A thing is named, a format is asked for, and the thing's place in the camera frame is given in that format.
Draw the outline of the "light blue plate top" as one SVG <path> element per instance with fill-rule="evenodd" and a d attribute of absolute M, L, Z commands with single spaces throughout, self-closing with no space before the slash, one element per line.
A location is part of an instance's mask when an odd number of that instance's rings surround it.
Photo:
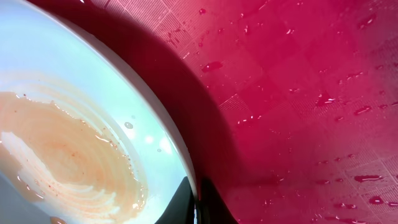
<path fill-rule="evenodd" d="M 140 76 L 93 36 L 1 2 L 1 222 L 155 223 L 184 141 Z"/>

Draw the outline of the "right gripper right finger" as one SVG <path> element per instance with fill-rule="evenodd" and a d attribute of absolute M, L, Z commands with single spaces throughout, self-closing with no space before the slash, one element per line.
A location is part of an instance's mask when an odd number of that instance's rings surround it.
<path fill-rule="evenodd" d="M 201 224 L 238 224 L 209 178 L 203 178 L 200 188 Z"/>

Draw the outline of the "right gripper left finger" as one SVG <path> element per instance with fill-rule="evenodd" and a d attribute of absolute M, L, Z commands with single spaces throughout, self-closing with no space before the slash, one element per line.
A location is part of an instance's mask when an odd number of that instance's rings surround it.
<path fill-rule="evenodd" d="M 164 213 L 155 224 L 194 224 L 195 199 L 188 177 L 184 177 Z"/>

